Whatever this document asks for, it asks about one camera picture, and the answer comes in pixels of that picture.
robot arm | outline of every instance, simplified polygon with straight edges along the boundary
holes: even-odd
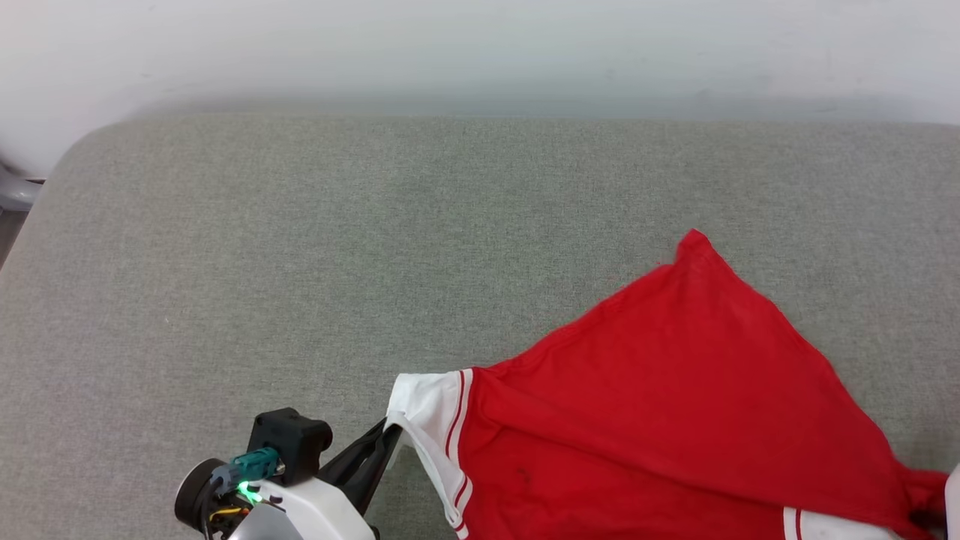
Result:
[[[401,429],[380,421],[320,467],[332,442],[323,421],[283,408],[256,417],[248,452],[208,459],[177,494],[177,519],[206,538],[231,540],[378,540],[367,525],[373,493]]]

yellow wire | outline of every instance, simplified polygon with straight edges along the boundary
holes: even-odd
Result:
[[[242,511],[243,511],[243,508],[237,508],[236,506],[233,508],[224,508],[222,510],[217,510],[216,512],[213,512],[212,514],[210,514],[210,521],[213,521],[214,516],[220,516],[220,515],[228,516],[230,514],[239,514]]]

red shirt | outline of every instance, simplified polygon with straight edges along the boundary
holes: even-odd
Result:
[[[901,465],[696,231],[515,358],[400,376],[388,421],[461,538],[912,540],[944,508],[947,476]]]

gray cushion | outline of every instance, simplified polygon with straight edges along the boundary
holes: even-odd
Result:
[[[398,372],[513,356],[698,228],[909,465],[960,460],[960,129],[193,116],[62,160],[0,271],[3,536],[198,538],[255,413],[333,451]],[[450,538],[412,453],[369,521]]]

cable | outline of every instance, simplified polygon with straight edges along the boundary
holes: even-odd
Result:
[[[213,494],[220,487],[220,484],[224,483],[224,479],[211,479],[210,483],[204,488],[204,492],[201,495],[201,504],[200,504],[200,521],[204,522],[204,538],[206,540],[213,540],[213,531],[210,530],[210,501],[213,500]]]
[[[229,515],[233,515],[233,514],[239,514],[241,511],[243,511],[243,508],[240,508],[239,506],[232,506],[232,507],[230,507],[230,508],[222,508],[222,509],[217,510],[216,512],[213,512],[212,514],[210,514],[209,520],[212,522],[212,521],[213,521],[213,518],[216,517],[216,516],[229,516]]]

